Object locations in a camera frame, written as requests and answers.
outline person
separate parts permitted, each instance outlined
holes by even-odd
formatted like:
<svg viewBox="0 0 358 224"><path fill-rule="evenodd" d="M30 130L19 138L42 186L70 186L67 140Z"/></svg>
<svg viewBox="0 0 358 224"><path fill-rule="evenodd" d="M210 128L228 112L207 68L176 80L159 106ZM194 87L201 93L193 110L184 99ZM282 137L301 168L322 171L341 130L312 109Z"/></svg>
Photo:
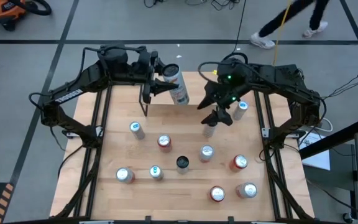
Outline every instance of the person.
<svg viewBox="0 0 358 224"><path fill-rule="evenodd" d="M328 26L328 22L321 20L328 1L329 0L296 0L291 4L287 12L285 22L289 21L292 17L296 16L299 12L304 10L313 2L316 2L313 15L310 18L309 29L307 29L302 35L304 38L310 38L314 34L322 32ZM276 18L271 20L268 24L266 24L259 32L252 34L250 39L251 43L258 47L262 47L263 49L273 48L275 46L275 43L268 39L266 36L274 32L277 28L281 26L285 10L282 11Z"/></svg>

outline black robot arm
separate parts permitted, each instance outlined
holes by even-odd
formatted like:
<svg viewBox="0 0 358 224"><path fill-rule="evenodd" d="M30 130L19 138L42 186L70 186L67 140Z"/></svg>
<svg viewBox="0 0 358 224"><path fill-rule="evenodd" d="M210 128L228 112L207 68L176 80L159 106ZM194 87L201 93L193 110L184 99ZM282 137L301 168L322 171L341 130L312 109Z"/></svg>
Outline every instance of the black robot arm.
<svg viewBox="0 0 358 224"><path fill-rule="evenodd" d="M154 73L162 73L164 64L158 58L157 52L148 53L142 46L138 48L125 47L122 44L101 46L100 49L85 48L98 53L99 60L82 71L85 53L83 53L81 72L70 82L50 90L48 95L41 95L41 105L36 105L41 111L41 123L54 127L61 126L64 130L79 135L84 147L100 146L95 127L85 126L67 116L60 106L84 93L95 93L106 89L109 85L143 85L143 101L150 103L150 94L157 95L178 85L153 80ZM127 64L127 50L139 54L137 62Z"/></svg>
<svg viewBox="0 0 358 224"><path fill-rule="evenodd" d="M240 101L240 97L251 90L266 94L276 93L292 102L291 118L280 127L264 130L268 146L282 148L288 134L302 125L311 126L319 123L321 98L317 92L306 88L303 74L296 65L273 67L248 64L246 56L243 57L245 63L234 57L226 57L218 63L218 82L207 82L204 88L206 96L198 109L213 103L216 103L217 107L201 123L222 122L231 125L232 119L225 109L229 109L233 102Z"/></svg>

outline concrete floor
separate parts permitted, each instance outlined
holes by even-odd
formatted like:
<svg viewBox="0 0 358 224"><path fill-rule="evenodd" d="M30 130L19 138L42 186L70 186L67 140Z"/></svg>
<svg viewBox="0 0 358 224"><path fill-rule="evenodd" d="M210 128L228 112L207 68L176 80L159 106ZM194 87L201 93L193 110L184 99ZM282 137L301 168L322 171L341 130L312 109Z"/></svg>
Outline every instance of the concrete floor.
<svg viewBox="0 0 358 224"><path fill-rule="evenodd" d="M14 32L6 32L0 26L0 182L11 180L15 166L21 170L5 222L48 217L63 158L48 128L34 116L35 108L27 99L29 93L74 79L82 48L91 44L97 47L106 40L144 44L149 50L158 50L164 62L179 63L184 71L196 70L207 60L221 60L234 48L228 40L236 39L244 1L231 11L219 12L210 4L191 7L179 0L158 3L151 9L146 9L142 0L48 2L53 9L51 16L30 14ZM286 3L287 0L247 0L240 39L248 40ZM358 0L346 3L358 27ZM328 95L358 74L358 38L341 1L333 0L324 15L329 22L326 31L310 39L315 40L312 42L293 41L302 40L301 33L308 27L312 11L313 7L309 7L286 24L282 33L286 41L279 46L277 65L296 64L303 70L308 88ZM277 32L271 37L276 39ZM273 50L243 43L246 44L237 48L248 55L250 62L272 63ZM86 65L95 60L95 54L88 54ZM68 115L73 115L75 104L75 100L64 104ZM327 104L326 117L333 123L334 132L358 121L358 87L328 99ZM61 134L58 138L66 144ZM23 163L17 162L19 157L25 159ZM349 203L349 192L326 189ZM309 190L316 217L341 222L341 214L349 210L318 189L309 186Z"/></svg>

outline wooden table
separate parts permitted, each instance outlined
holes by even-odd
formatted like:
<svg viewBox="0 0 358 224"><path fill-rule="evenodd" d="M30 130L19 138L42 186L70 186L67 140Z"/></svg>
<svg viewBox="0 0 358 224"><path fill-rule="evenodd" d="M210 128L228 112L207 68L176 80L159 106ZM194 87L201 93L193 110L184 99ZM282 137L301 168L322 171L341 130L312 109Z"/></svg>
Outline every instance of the wooden table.
<svg viewBox="0 0 358 224"><path fill-rule="evenodd" d="M144 117L137 102L138 86L113 87L92 219L144 220L145 216L151 215L153 220L223 221L228 216L233 216L236 221L274 220L266 166L258 158L262 141L254 93L242 97L248 102L249 109L240 121L235 121L232 126L218 124L214 136L207 139L202 135L203 125L200 122L213 107L196 109L204 97L205 80L196 72L184 72L183 75L190 104L173 105L169 93L162 93L152 98L148 117ZM77 121L90 124L95 98L96 94L92 93L79 97L74 115ZM279 126L290 117L287 101L278 95L272 95L270 99L275 124ZM263 97L261 103L265 125L268 125ZM142 125L145 139L135 140L129 130L132 121ZM173 144L170 153L164 154L158 149L159 134L170 135ZM286 143L296 147L295 140L287 140ZM80 139L69 140L66 156L80 144ZM212 145L216 151L207 164L198 160L199 149L204 144ZM299 154L289 147L281 152L288 189L305 211L313 216ZM77 190L84 154L85 150L80 151L63 166L51 215L57 214ZM233 173L228 164L237 154L245 155L249 165L241 172ZM184 175L176 172L176 159L182 155L190 160L190 171ZM163 182L156 182L150 177L152 165L163 169ZM133 184L126 185L116 180L115 173L119 167L129 167L135 172ZM243 182L253 182L257 186L259 192L255 198L240 199L236 196L234 188ZM221 203L207 199L207 191L214 185L220 185L226 191ZM278 196L284 217L282 196ZM85 193L81 214L85 214L87 198L88 193Z"/></svg>

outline aluminum can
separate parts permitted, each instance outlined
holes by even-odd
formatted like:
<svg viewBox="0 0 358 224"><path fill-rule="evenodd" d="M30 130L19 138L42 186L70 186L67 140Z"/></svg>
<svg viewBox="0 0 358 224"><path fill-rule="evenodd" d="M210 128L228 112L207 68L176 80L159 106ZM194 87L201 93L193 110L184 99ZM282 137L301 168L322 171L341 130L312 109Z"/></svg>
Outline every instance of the aluminum can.
<svg viewBox="0 0 358 224"><path fill-rule="evenodd" d="M139 122L134 121L129 125L131 132L134 134L137 140L142 140L145 137L142 127L140 126Z"/></svg>
<svg viewBox="0 0 358 224"><path fill-rule="evenodd" d="M209 162L214 156L214 148L210 145L204 145L200 149L200 161Z"/></svg>
<svg viewBox="0 0 358 224"><path fill-rule="evenodd" d="M224 190L220 186L212 187L208 192L208 198L214 202L221 202L224 199Z"/></svg>
<svg viewBox="0 0 358 224"><path fill-rule="evenodd" d="M236 121L241 120L242 116L247 110L248 110L248 103L245 101L240 101L233 112L233 119Z"/></svg>
<svg viewBox="0 0 358 224"><path fill-rule="evenodd" d="M204 124L204 131L203 136L210 138L215 132L216 125L218 125L218 122L210 123L210 124Z"/></svg>
<svg viewBox="0 0 358 224"><path fill-rule="evenodd" d="M240 198L253 198L258 194L255 184L246 182L236 187L236 194Z"/></svg>
<svg viewBox="0 0 358 224"><path fill-rule="evenodd" d="M240 172L248 166L248 161L243 155L236 155L234 159L230 161L229 167L233 172Z"/></svg>
<svg viewBox="0 0 358 224"><path fill-rule="evenodd" d="M119 168L116 172L116 179L125 184L131 184L135 181L135 174L128 168Z"/></svg>
<svg viewBox="0 0 358 224"><path fill-rule="evenodd" d="M189 159L186 156L178 157L177 171L179 174L186 174L189 171Z"/></svg>
<svg viewBox="0 0 358 224"><path fill-rule="evenodd" d="M162 180L164 178L164 173L159 166L152 166L150 168L150 175L154 180Z"/></svg>
<svg viewBox="0 0 358 224"><path fill-rule="evenodd" d="M160 135L157 139L158 146L162 152L170 152L172 150L171 138L167 134Z"/></svg>
<svg viewBox="0 0 358 224"><path fill-rule="evenodd" d="M187 105L190 101L189 94L187 93L185 80L176 64L169 64L162 68L162 77L164 81L179 85L178 88L170 90L173 103L176 105Z"/></svg>

